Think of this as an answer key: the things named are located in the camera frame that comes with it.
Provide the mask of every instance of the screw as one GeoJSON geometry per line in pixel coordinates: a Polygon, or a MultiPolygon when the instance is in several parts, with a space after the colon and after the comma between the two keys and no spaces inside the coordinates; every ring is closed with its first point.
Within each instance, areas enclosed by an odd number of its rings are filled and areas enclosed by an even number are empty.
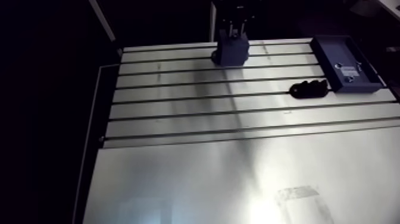
{"type": "Polygon", "coordinates": [[[346,77],[346,82],[352,83],[354,81],[354,76],[348,76],[346,77]]]}
{"type": "Polygon", "coordinates": [[[337,68],[337,69],[340,69],[342,66],[343,66],[342,63],[336,63],[336,64],[335,64],[335,68],[337,68]]]}
{"type": "Polygon", "coordinates": [[[361,69],[362,63],[357,61],[356,64],[357,64],[357,70],[358,70],[359,72],[362,72],[362,71],[363,71],[363,70],[361,69]]]}

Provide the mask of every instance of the dark background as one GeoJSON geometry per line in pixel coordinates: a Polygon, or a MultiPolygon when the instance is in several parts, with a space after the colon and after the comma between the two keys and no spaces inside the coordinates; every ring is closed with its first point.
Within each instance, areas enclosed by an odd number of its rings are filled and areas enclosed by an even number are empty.
{"type": "MultiPolygon", "coordinates": [[[[209,1],[99,0],[119,46],[207,42],[209,1]]],[[[71,223],[98,67],[118,63],[88,1],[1,5],[2,156],[13,223],[71,223]]],[[[397,85],[399,23],[350,13],[341,1],[266,1],[250,39],[351,35],[397,85]]]]}

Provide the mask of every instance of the black plastic part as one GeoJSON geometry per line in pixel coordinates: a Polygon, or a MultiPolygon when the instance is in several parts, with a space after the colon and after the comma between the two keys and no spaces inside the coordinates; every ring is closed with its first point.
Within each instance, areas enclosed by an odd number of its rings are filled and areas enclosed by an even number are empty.
{"type": "Polygon", "coordinates": [[[328,94],[328,83],[326,80],[313,80],[310,83],[304,81],[294,84],[289,89],[289,93],[296,99],[322,98],[328,94]]]}
{"type": "Polygon", "coordinates": [[[378,75],[349,36],[317,36],[310,46],[335,92],[376,92],[378,75]]]}
{"type": "Polygon", "coordinates": [[[242,66],[249,57],[249,47],[246,33],[230,38],[225,30],[220,30],[220,40],[217,50],[212,53],[211,60],[223,67],[242,66]]]}

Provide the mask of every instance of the small metal part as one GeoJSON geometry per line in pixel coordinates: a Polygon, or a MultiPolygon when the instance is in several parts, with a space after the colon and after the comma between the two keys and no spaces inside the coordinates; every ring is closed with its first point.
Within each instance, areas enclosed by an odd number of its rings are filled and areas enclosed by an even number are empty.
{"type": "Polygon", "coordinates": [[[229,34],[228,34],[228,37],[232,37],[233,24],[232,24],[232,21],[229,21],[229,22],[230,22],[230,25],[229,25],[229,34]]]}
{"type": "Polygon", "coordinates": [[[346,77],[345,81],[348,82],[348,83],[354,82],[354,76],[348,76],[348,77],[346,77]]]}
{"type": "Polygon", "coordinates": [[[242,28],[240,28],[240,35],[245,32],[245,23],[242,23],[242,28]]]}
{"type": "Polygon", "coordinates": [[[335,64],[335,68],[337,68],[337,69],[340,69],[340,68],[342,68],[343,67],[343,64],[342,63],[336,63],[335,64]]]}
{"type": "Polygon", "coordinates": [[[362,63],[357,61],[356,64],[357,64],[357,71],[362,72],[363,71],[363,69],[361,68],[362,63]]]}

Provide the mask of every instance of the metal bar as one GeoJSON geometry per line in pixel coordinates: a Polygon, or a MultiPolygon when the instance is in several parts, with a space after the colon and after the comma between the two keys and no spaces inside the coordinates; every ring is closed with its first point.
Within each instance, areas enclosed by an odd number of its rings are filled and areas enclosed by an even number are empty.
{"type": "MultiPolygon", "coordinates": [[[[122,56],[122,63],[133,63],[143,61],[160,61],[160,60],[184,60],[196,58],[209,58],[215,48],[201,49],[178,49],[174,51],[146,51],[146,52],[130,52],[122,56]]],[[[307,43],[288,44],[288,45],[265,45],[251,46],[249,55],[279,55],[279,54],[310,54],[312,50],[307,43]]]]}
{"type": "Polygon", "coordinates": [[[223,81],[307,79],[324,76],[320,66],[265,67],[253,69],[227,69],[208,71],[184,71],[175,73],[137,74],[119,76],[117,88],[199,84],[223,81]]]}
{"type": "Polygon", "coordinates": [[[400,119],[328,123],[314,126],[295,126],[276,129],[242,130],[240,132],[213,133],[184,136],[113,139],[104,142],[104,148],[140,147],[148,145],[185,144],[196,142],[227,141],[234,139],[273,138],[280,136],[310,135],[315,133],[348,132],[352,130],[398,127],[400,119]]]}
{"type": "MultiPolygon", "coordinates": [[[[228,83],[228,85],[231,87],[233,95],[279,94],[289,91],[289,88],[298,82],[299,80],[289,79],[260,82],[233,82],[228,83]]],[[[140,89],[118,89],[114,93],[113,103],[223,96],[232,96],[228,92],[226,83],[165,86],[140,89]]]]}
{"type": "MultiPolygon", "coordinates": [[[[292,43],[310,43],[310,42],[311,42],[311,38],[249,41],[250,45],[286,45],[286,44],[292,44],[292,43]]],[[[176,49],[187,49],[187,48],[209,48],[209,47],[216,47],[216,46],[217,46],[216,42],[180,43],[180,44],[171,44],[171,45],[134,46],[134,47],[124,48],[124,52],[176,50],[176,49]]]]}
{"type": "MultiPolygon", "coordinates": [[[[249,57],[243,65],[246,67],[274,67],[274,66],[296,66],[318,64],[314,55],[275,55],[249,57]]],[[[181,60],[181,61],[160,61],[149,63],[122,64],[119,74],[144,74],[173,71],[193,70],[221,70],[210,59],[181,60]]]]}
{"type": "Polygon", "coordinates": [[[399,104],[356,105],[239,114],[109,122],[106,137],[201,133],[400,117],[399,104]]]}
{"type": "Polygon", "coordinates": [[[147,102],[120,104],[111,107],[110,119],[128,119],[152,116],[184,116],[190,114],[220,113],[233,111],[288,110],[296,107],[324,107],[327,105],[363,104],[395,101],[390,90],[381,89],[375,94],[335,94],[324,98],[294,99],[289,94],[254,97],[229,97],[215,99],[191,99],[183,101],[147,102]]]}

